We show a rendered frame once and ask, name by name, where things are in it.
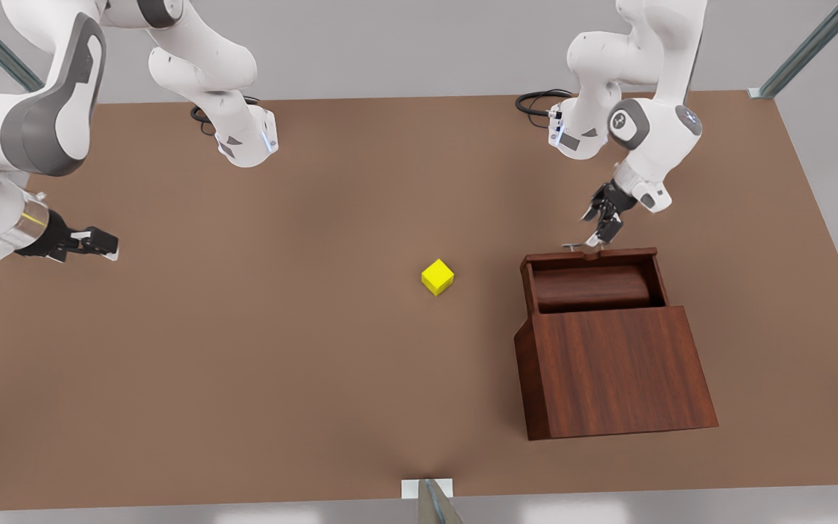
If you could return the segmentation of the brown wooden drawer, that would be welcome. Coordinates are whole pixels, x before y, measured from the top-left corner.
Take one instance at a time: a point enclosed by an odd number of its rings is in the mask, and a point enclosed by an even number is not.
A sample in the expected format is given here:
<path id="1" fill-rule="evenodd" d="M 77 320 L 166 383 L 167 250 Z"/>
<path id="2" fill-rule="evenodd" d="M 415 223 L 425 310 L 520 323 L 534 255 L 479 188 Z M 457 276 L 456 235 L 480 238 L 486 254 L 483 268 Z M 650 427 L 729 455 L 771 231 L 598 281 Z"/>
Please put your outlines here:
<path id="1" fill-rule="evenodd" d="M 654 247 L 532 253 L 521 265 L 529 314 L 668 306 Z"/>

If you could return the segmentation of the yellow square cube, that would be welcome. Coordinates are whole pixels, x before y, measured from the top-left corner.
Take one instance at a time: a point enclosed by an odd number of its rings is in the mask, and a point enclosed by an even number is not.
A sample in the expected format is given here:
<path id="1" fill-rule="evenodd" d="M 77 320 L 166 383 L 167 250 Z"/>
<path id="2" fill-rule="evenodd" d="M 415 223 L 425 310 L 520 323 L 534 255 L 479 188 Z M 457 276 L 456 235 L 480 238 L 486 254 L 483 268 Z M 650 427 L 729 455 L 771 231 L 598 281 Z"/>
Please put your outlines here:
<path id="1" fill-rule="evenodd" d="M 436 259 L 421 272 L 421 282 L 435 296 L 442 294 L 453 281 L 455 281 L 455 272 L 442 259 Z"/>

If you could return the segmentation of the brown wooden cabinet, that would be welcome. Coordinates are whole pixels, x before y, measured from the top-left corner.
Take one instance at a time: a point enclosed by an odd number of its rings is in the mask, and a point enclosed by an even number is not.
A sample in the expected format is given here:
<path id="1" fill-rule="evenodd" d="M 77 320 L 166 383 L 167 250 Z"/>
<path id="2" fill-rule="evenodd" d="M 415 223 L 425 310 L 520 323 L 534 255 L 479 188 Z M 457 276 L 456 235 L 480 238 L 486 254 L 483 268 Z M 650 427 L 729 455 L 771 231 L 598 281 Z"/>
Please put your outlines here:
<path id="1" fill-rule="evenodd" d="M 538 313 L 514 345 L 532 441 L 719 424 L 682 306 Z"/>

